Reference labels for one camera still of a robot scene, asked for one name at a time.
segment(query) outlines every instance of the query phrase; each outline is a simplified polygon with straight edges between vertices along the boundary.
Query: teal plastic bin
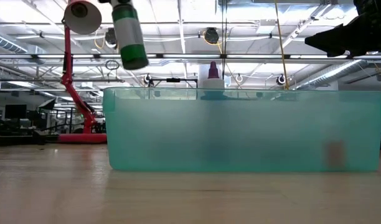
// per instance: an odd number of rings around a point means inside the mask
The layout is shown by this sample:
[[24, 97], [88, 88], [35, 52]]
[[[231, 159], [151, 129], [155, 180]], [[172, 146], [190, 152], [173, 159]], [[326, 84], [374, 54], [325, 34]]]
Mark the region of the teal plastic bin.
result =
[[381, 92], [107, 88], [110, 165], [191, 172], [374, 171]]

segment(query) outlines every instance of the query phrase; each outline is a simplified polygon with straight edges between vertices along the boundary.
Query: wooden table surface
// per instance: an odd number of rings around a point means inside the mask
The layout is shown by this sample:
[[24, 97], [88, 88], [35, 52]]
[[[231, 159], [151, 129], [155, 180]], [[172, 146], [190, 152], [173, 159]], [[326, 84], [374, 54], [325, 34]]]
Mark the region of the wooden table surface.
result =
[[114, 171], [106, 146], [0, 147], [0, 223], [381, 223], [374, 173]]

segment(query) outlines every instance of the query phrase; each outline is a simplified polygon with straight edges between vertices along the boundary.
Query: translucent plastic container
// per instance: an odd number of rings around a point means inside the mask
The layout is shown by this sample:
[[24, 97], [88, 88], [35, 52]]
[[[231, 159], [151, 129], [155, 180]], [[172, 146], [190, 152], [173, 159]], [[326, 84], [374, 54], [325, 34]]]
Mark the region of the translucent plastic container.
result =
[[110, 165], [191, 172], [374, 171], [381, 92], [107, 88]]

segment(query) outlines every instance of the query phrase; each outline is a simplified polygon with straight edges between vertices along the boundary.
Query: ceiling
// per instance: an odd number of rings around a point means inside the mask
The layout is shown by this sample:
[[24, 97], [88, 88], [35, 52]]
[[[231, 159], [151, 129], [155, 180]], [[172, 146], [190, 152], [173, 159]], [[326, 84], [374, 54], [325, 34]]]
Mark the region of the ceiling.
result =
[[[103, 45], [103, 31], [113, 27], [111, 18], [111, 6], [93, 2], [102, 13], [103, 24], [99, 33], [90, 35], [72, 34], [78, 45], [72, 45], [74, 54], [115, 54], [115, 50]], [[219, 34], [227, 31], [226, 54], [280, 54], [278, 26], [275, 24], [276, 12], [272, 1], [265, 0], [228, 0], [227, 13], [222, 20], [222, 1], [215, 0], [133, 0], [138, 11], [139, 21], [145, 39], [145, 48], [148, 54], [219, 54], [216, 45], [209, 45], [198, 34], [203, 33], [207, 27], [215, 27]], [[324, 52], [304, 44], [303, 39], [318, 32], [332, 29], [342, 23], [350, 22], [357, 12], [352, 0], [339, 0], [339, 5], [330, 8], [324, 7], [316, 20], [302, 25], [310, 19], [311, 15], [319, 7], [320, 0], [279, 0], [279, 16], [281, 35], [285, 40], [290, 34], [293, 38], [285, 42], [284, 54], [292, 55], [324, 55]], [[34, 4], [35, 11], [29, 6]], [[0, 34], [17, 45], [36, 45], [45, 50], [46, 54], [63, 54], [64, 40], [62, 39], [63, 25], [61, 24], [66, 0], [0, 0]], [[181, 32], [185, 41], [181, 45]], [[0, 54], [11, 54], [0, 48]], [[55, 78], [59, 80], [62, 67], [53, 66], [62, 63], [61, 60], [47, 60], [43, 65], [36, 65], [25, 60], [0, 60], [7, 66], [14, 66], [26, 74], [43, 74], [43, 78]], [[196, 78], [199, 72], [199, 64], [209, 63], [206, 60], [151, 60], [151, 65], [135, 70], [130, 73], [122, 68], [110, 72], [105, 68], [106, 60], [75, 60], [74, 73], [77, 78], [115, 78], [116, 76], [125, 82], [93, 82], [94, 88], [106, 88], [108, 86], [133, 85], [137, 86], [138, 80], [142, 80], [145, 74], [152, 77], [185, 77], [184, 63], [186, 64], [188, 78]], [[280, 88], [276, 84], [276, 77], [283, 74], [283, 65], [278, 61], [236, 60], [228, 61], [227, 65], [233, 73], [233, 77], [243, 77], [241, 88], [272, 89]], [[286, 63], [286, 70], [292, 82], [301, 82], [312, 74], [330, 66], [333, 62], [327, 61], [297, 61]], [[339, 86], [381, 86], [376, 78], [366, 78], [361, 82], [346, 84], [353, 78], [366, 76], [376, 70], [368, 67], [364, 71], [350, 74], [340, 79]], [[225, 69], [225, 75], [231, 76], [229, 69]], [[232, 84], [229, 88], [239, 88], [234, 78], [229, 78]], [[52, 88], [62, 88], [59, 83], [47, 83]], [[186, 83], [162, 83], [161, 86], [186, 87]]]

